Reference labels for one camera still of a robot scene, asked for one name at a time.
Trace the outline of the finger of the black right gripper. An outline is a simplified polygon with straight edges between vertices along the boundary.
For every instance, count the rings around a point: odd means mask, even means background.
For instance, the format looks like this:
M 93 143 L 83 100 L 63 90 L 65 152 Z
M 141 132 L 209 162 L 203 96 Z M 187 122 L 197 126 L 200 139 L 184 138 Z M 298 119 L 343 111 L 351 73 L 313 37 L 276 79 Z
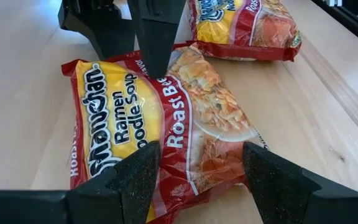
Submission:
M 135 33 L 151 78 L 166 75 L 186 0 L 127 0 Z
M 122 17 L 114 0 L 62 0 L 58 21 L 61 29 L 85 36 L 101 60 L 134 50 L 132 21 Z

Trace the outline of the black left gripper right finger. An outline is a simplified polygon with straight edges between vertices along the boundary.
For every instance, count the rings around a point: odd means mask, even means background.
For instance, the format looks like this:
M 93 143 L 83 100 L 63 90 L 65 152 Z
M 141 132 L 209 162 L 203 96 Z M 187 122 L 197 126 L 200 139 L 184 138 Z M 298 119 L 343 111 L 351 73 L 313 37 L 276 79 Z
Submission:
M 249 190 L 263 224 L 303 224 L 310 195 L 321 187 L 303 168 L 252 142 L 243 146 Z

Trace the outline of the red roast beef ramen packet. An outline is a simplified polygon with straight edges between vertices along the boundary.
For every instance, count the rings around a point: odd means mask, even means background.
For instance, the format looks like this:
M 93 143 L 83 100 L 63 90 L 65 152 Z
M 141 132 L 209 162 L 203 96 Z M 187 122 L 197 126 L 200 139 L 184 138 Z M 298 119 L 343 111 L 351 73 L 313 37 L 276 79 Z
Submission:
M 196 44 L 173 50 L 167 74 L 147 75 L 140 52 L 62 65 L 76 108 L 70 185 L 77 187 L 152 141 L 162 158 L 149 224 L 244 183 L 243 144 L 266 143 Z
M 187 0 L 192 41 L 228 60 L 293 60 L 301 34 L 281 0 Z

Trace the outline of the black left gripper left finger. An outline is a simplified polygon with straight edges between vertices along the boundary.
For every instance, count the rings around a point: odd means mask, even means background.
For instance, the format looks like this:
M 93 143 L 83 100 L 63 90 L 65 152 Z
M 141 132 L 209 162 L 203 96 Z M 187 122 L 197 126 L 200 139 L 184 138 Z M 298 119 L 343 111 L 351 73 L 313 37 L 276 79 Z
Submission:
M 72 224 L 145 224 L 160 165 L 152 141 L 67 194 Z

